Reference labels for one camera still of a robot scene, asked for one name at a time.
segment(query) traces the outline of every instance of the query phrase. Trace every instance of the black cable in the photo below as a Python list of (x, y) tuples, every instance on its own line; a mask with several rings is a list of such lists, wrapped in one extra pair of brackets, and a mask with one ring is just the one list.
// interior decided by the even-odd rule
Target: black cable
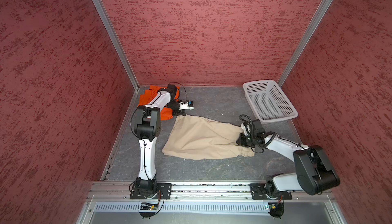
[(317, 174), (319, 175), (319, 178), (320, 178), (320, 188), (321, 188), (321, 192), (317, 193), (317, 195), (321, 195), (323, 193), (323, 185), (321, 182), (321, 175), (320, 175), (320, 172), (318, 171), (317, 165), (316, 165), (316, 171), (317, 171)]
[(256, 140), (254, 139), (254, 136), (253, 136), (253, 134), (254, 134), (254, 133), (253, 133), (253, 132), (254, 132), (254, 124), (253, 124), (253, 122), (252, 122), (252, 119), (251, 119), (248, 115), (245, 115), (245, 114), (241, 114), (240, 116), (238, 116), (238, 118), (241, 119), (241, 120), (244, 121), (244, 122), (249, 122), (249, 126), (251, 127), (251, 128), (250, 128), (251, 132), (248, 131), (247, 125), (245, 125), (245, 129), (246, 129), (247, 133), (251, 136), (252, 142), (256, 141)]
[(147, 175), (147, 171), (146, 171), (146, 145), (147, 145), (147, 143), (144, 141), (144, 139), (141, 139), (142, 141), (143, 141), (143, 143), (144, 143), (144, 165), (143, 165), (143, 167), (144, 167), (144, 173), (146, 174), (146, 177), (147, 177), (147, 179), (148, 180), (151, 180), (149, 177), (148, 177), (148, 175)]
[(165, 204), (165, 195), (163, 194), (163, 192), (161, 191), (161, 189), (160, 189), (158, 186), (156, 186), (156, 188), (158, 188), (159, 194), (162, 193), (162, 197), (164, 198), (164, 202), (162, 203), (160, 209), (159, 209), (157, 212), (155, 212), (151, 217), (153, 217), (153, 216), (155, 216), (156, 214), (158, 214), (158, 213), (161, 211), (161, 209), (163, 208), (164, 204)]
[[(152, 102), (151, 104), (144, 104), (144, 105), (140, 105), (140, 106), (154, 105), (154, 102), (155, 102), (159, 97), (161, 97), (161, 96), (162, 96), (162, 93), (159, 92), (159, 96), (158, 96), (155, 100), (153, 100), (153, 102)], [(135, 109), (135, 111), (133, 111), (133, 114), (132, 114), (132, 116), (130, 117), (131, 125), (132, 125), (132, 119), (133, 119), (133, 116), (134, 116), (135, 113), (136, 113), (136, 110), (137, 110), (137, 108)], [(133, 134), (135, 137), (138, 137), (138, 136), (135, 134), (135, 132), (133, 131), (132, 126), (131, 126), (130, 130), (132, 131), (132, 134)]]
[(176, 83), (176, 84), (181, 85), (182, 88), (183, 88), (184, 91), (185, 91), (185, 99), (187, 99), (187, 90), (185, 89), (184, 85), (180, 84), (179, 82), (170, 82), (169, 84), (171, 84), (171, 83)]
[(273, 139), (275, 138), (276, 135), (277, 135), (277, 133), (276, 133), (276, 132), (273, 132), (271, 138), (268, 140), (267, 143), (265, 143), (265, 144), (263, 145), (262, 148), (266, 148), (266, 147), (273, 141)]
[(133, 181), (133, 182), (128, 186), (128, 189), (129, 189), (129, 199), (130, 199), (130, 195), (132, 194), (132, 191), (131, 191), (131, 189), (130, 189), (130, 186), (133, 187), (133, 184), (135, 184), (135, 183), (136, 183), (136, 181)]
[(298, 144), (298, 143), (295, 143), (295, 142), (293, 142), (293, 141), (291, 141), (291, 140), (284, 139), (284, 138), (282, 138), (281, 136), (279, 136), (278, 138), (281, 139), (281, 140), (289, 141), (289, 142), (293, 143), (294, 145), (296, 145), (297, 147), (301, 147), (302, 149), (306, 150), (304, 147), (302, 147), (302, 146), (301, 146), (300, 144)]
[[(306, 149), (305, 149), (304, 147), (302, 147), (300, 144), (297, 144), (297, 143), (295, 143), (295, 142), (293, 142), (293, 141), (291, 141), (291, 140), (284, 139), (284, 138), (282, 138), (281, 136), (279, 136), (279, 139), (289, 141), (289, 142), (293, 143), (294, 145), (296, 145), (297, 147), (301, 147), (302, 149), (306, 150)], [(316, 171), (317, 171), (317, 175), (318, 175), (319, 178), (320, 178), (320, 187), (321, 187), (321, 192), (317, 193), (317, 195), (321, 195), (321, 194), (323, 193), (323, 187), (322, 187), (322, 185), (321, 185), (321, 175), (320, 175), (320, 172), (318, 171), (317, 165), (316, 165), (316, 168), (315, 168), (315, 169), (316, 169)]]
[(251, 147), (251, 150), (254, 152), (254, 153), (261, 153), (261, 152), (255, 152), (254, 150), (253, 150), (253, 148)]
[(283, 213), (285, 212), (285, 196), (282, 196), (283, 203), (282, 203), (282, 214), (280, 215), (279, 219), (282, 219)]

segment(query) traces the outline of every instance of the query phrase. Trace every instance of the aluminum frame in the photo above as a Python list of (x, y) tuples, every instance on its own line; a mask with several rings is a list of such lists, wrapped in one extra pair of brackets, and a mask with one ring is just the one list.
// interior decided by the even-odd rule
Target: aluminum frame
[(116, 154), (117, 154), (117, 151), (118, 151), (118, 149), (120, 147), (121, 140), (122, 140), (122, 138), (124, 136), (125, 129), (127, 128), (128, 123), (130, 122), (132, 111), (133, 111), (133, 107), (135, 106), (136, 100), (138, 98), (138, 92), (139, 92), (139, 88), (135, 89), (135, 92), (133, 93), (132, 99), (130, 100), (130, 104), (128, 106), (128, 110), (127, 110), (127, 112), (125, 114), (123, 122), (121, 123), (120, 130), (118, 131), (115, 143), (113, 144), (113, 147), (112, 147), (112, 150), (110, 152), (109, 158), (107, 159), (104, 171), (103, 171), (103, 173), (101, 175), (101, 181), (105, 181), (107, 174), (110, 174), (110, 170), (111, 170), (112, 165), (114, 163), (114, 160), (116, 158)]
[(277, 84), (280, 87), (282, 87), (283, 83), (286, 81), (288, 75), (293, 69), (294, 65), (297, 63), (298, 58), (300, 57), (302, 51), (305, 49), (305, 46), (308, 44), (309, 40), (311, 39), (317, 26), (320, 24), (321, 19), (324, 17), (332, 1), (333, 0), (321, 0), (320, 5), (318, 6), (311, 21), (309, 22), (308, 27), (305, 30), (305, 33), (303, 34), (300, 42), (298, 43), (297, 48), (294, 50), (294, 53), (292, 54), (290, 60), (288, 61), (286, 68), (284, 69), (283, 73), (280, 75), (279, 80), (277, 81)]
[[(86, 199), (85, 208), (78, 219), (77, 224), (88, 224), (98, 203), (108, 202), (119, 204), (124, 202), (138, 203), (140, 200), (129, 199), (129, 181), (98, 181), (92, 184), (90, 193)], [(277, 200), (253, 200), (250, 183), (265, 183), (265, 181), (173, 181), (170, 199), (167, 203), (260, 203), (276, 202)], [(328, 215), (334, 224), (346, 224), (343, 214), (331, 191), (325, 191), (321, 195), (308, 195), (305, 192), (291, 192), (293, 199), (285, 202), (324, 202), (329, 211)]]
[[(129, 199), (129, 181), (97, 181), (91, 186), (86, 201), (139, 201)], [(170, 199), (183, 202), (274, 202), (277, 200), (253, 200), (249, 184), (266, 181), (171, 181)], [(331, 191), (321, 195), (309, 195), (302, 191), (291, 192), (293, 199), (287, 202), (336, 202)]]
[(132, 70), (132, 67), (130, 66), (128, 58), (125, 55), (124, 49), (120, 43), (120, 40), (118, 39), (115, 28), (110, 21), (110, 18), (105, 10), (105, 6), (102, 3), (102, 0), (92, 0), (92, 2), (94, 3), (95, 8), (98, 11), (98, 14), (106, 28), (107, 34), (112, 40), (113, 46), (115, 47), (115, 50), (117, 51), (117, 54), (125, 68), (125, 71), (128, 74), (128, 77), (133, 85), (134, 90), (137, 90), (139, 88), (139, 83), (136, 79), (135, 73)]

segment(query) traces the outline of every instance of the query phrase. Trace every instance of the orange cloth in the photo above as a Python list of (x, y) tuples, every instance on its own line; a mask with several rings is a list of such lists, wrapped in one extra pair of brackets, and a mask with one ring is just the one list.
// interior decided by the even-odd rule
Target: orange cloth
[[(149, 104), (150, 101), (152, 101), (156, 94), (158, 93), (158, 90), (161, 88), (166, 88), (166, 87), (160, 87), (160, 86), (155, 86), (155, 85), (150, 85), (150, 89), (146, 89), (144, 91), (144, 94), (140, 95), (139, 98), (139, 106)], [(176, 93), (176, 101), (178, 101), (179, 97), (179, 87), (177, 87), (177, 93)], [(172, 116), (173, 110), (171, 108), (163, 108), (161, 110), (161, 120), (168, 120), (173, 118)]]

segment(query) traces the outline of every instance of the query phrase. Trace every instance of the gray floor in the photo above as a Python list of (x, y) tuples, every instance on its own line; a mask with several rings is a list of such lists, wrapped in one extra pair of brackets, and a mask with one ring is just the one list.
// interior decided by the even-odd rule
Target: gray floor
[[(141, 87), (143, 94), (148, 86)], [(187, 99), (194, 101), (194, 110), (186, 113), (206, 117), (223, 123), (240, 125), (240, 114), (247, 114), (252, 119), (254, 115), (246, 101), (242, 87), (186, 87)], [(181, 88), (181, 99), (185, 93)], [(192, 160), (162, 153), (174, 120), (164, 120), (161, 123), (161, 134), (156, 142), (155, 167), (159, 181), (233, 181), (233, 180), (263, 180), (278, 173), (294, 172), (294, 163), (279, 153), (266, 150), (256, 153), (254, 157), (238, 156), (220, 160)], [(264, 125), (266, 131), (277, 132), (284, 138), (296, 141), (287, 121)], [(127, 127), (120, 143), (113, 168), (107, 176), (109, 181), (134, 181), (140, 168), (140, 150), (138, 139)]]

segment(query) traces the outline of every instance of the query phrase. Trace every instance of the white plastic basket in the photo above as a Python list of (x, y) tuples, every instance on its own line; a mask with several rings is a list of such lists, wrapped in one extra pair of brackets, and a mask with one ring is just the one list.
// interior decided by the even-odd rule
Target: white plastic basket
[(297, 110), (273, 80), (252, 81), (242, 85), (253, 114), (262, 124), (292, 119)]

